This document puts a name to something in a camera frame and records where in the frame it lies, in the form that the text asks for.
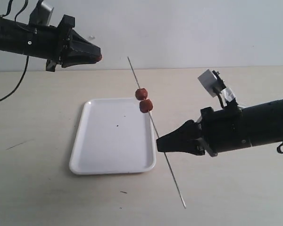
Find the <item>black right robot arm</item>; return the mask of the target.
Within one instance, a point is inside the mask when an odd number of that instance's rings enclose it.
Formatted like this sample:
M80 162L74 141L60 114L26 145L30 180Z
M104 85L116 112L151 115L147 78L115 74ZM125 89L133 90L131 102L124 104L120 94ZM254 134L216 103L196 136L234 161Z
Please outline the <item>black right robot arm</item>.
M161 153L208 153L211 157L277 142L283 145L283 99L243 109L235 101L218 111L203 108L198 121L188 120L156 140Z

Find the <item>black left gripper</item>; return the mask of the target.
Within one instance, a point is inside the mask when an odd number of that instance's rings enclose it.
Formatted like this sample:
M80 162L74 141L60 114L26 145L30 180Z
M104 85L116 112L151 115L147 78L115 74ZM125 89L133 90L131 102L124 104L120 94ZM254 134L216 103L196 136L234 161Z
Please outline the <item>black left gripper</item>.
M96 58L101 55L100 47L84 39L75 30L75 18L63 15L57 27L30 25L30 32L26 34L27 42L23 55L46 59L46 71L55 71L56 66L68 68L76 65L96 64ZM70 48L82 56L62 56L64 47L72 35Z

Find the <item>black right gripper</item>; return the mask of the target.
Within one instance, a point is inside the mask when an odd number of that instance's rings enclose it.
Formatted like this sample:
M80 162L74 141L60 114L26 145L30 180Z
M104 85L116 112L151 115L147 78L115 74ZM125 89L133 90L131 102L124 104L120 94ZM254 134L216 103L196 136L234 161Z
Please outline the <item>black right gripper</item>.
M219 153L252 147L248 116L252 107L201 109L201 120L186 121L178 129L156 140L161 153L190 153L211 157Z

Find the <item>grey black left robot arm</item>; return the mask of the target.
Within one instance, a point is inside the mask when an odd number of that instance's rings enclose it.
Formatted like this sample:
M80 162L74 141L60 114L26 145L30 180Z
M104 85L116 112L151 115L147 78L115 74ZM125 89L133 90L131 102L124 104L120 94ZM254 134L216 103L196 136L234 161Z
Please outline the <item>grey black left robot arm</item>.
M0 17L0 50L45 59L46 70L90 65L102 59L100 47L75 30L75 18L64 15L57 27L23 24Z

